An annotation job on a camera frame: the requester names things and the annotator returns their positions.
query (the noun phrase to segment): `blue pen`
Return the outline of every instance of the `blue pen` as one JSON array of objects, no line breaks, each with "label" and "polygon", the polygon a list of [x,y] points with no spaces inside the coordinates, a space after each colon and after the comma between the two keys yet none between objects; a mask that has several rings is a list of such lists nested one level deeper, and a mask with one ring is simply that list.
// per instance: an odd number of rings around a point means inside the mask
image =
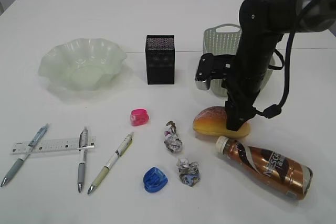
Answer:
[{"label": "blue pen", "polygon": [[6,185],[10,180],[12,180],[12,178],[15,176],[15,174],[19,171],[20,167],[23,165],[24,161],[29,157],[30,153],[35,146],[37,145],[38,141],[41,140],[41,138],[44,136],[44,134],[47,132],[48,130],[48,124],[46,124],[45,126],[43,126],[42,128],[40,128],[40,130],[36,133],[36,135],[34,136],[34,138],[31,140],[31,142],[28,144],[29,151],[28,154],[26,154],[23,158],[18,158],[16,160],[16,162],[14,163],[14,165],[11,167],[11,169],[8,171],[8,173],[6,174],[6,176],[4,177],[4,179],[1,182],[1,187],[3,187],[4,185]]}]

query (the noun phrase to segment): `pen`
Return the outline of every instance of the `pen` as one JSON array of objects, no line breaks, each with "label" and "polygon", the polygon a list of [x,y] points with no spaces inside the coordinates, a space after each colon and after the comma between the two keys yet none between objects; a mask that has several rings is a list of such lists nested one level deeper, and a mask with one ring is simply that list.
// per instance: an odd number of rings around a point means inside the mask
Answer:
[{"label": "pen", "polygon": [[106,163],[106,165],[103,167],[103,169],[100,171],[98,176],[95,178],[95,180],[92,182],[88,194],[92,193],[94,190],[97,189],[97,187],[100,185],[100,183],[103,181],[107,173],[109,173],[112,166],[116,163],[119,157],[124,154],[128,146],[132,143],[133,138],[133,132],[127,135],[127,137],[124,139],[124,141],[121,143],[121,145],[118,147],[118,149],[115,151],[115,153],[112,155],[110,160]]},{"label": "pen", "polygon": [[[87,146],[89,142],[89,131],[86,127],[79,136],[79,147]],[[82,191],[84,180],[85,180],[85,170],[86,170],[86,150],[79,150],[79,165],[78,165],[78,192]]]},{"label": "pen", "polygon": [[29,157],[29,155],[30,155],[29,152],[31,152],[35,148],[35,146],[38,144],[38,142],[41,140],[41,138],[47,132],[47,130],[48,130],[48,124],[46,124],[45,126],[43,126],[42,128],[39,129],[39,131],[36,133],[34,138],[28,144],[28,146],[29,146],[28,154],[26,154],[24,157],[18,158],[16,160],[14,165],[11,167],[11,169],[8,171],[8,173],[6,174],[4,179],[2,180],[1,185],[0,185],[1,187],[6,185],[15,176],[17,171],[23,165],[24,161]]}]

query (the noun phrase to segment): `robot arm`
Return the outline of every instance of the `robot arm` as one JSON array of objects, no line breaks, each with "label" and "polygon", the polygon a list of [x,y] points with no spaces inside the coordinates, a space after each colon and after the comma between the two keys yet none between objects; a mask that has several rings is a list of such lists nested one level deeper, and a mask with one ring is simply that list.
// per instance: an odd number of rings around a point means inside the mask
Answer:
[{"label": "robot arm", "polygon": [[199,61],[195,81],[199,89],[209,89],[211,79],[222,79],[227,89],[225,102],[229,130],[237,131],[256,114],[272,118],[281,113],[289,88],[289,57],[286,51],[284,96],[278,105],[264,112],[253,104],[269,67],[276,45],[285,33],[315,32],[328,29],[336,19],[336,0],[245,0],[239,11],[242,28],[235,56],[205,54]]}]

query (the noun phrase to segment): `bread roll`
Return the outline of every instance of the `bread roll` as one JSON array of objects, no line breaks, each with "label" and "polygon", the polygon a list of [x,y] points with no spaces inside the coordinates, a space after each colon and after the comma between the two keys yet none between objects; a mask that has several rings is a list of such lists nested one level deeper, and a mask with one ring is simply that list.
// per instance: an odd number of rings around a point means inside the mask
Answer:
[{"label": "bread roll", "polygon": [[226,136],[229,138],[241,138],[250,133],[250,125],[244,123],[238,131],[226,128],[227,115],[225,108],[215,106],[201,111],[194,119],[194,131],[203,135]]}]

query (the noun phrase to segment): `white ruler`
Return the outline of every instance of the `white ruler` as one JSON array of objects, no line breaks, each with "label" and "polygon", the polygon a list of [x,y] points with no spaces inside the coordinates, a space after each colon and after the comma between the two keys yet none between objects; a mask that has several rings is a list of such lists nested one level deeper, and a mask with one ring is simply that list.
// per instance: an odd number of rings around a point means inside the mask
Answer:
[{"label": "white ruler", "polygon": [[29,151],[29,143],[30,141],[15,143],[12,147],[11,154],[45,153],[92,149],[96,144],[96,137],[89,137],[88,146],[83,147],[79,147],[79,137],[55,140],[41,140],[31,152]]}]

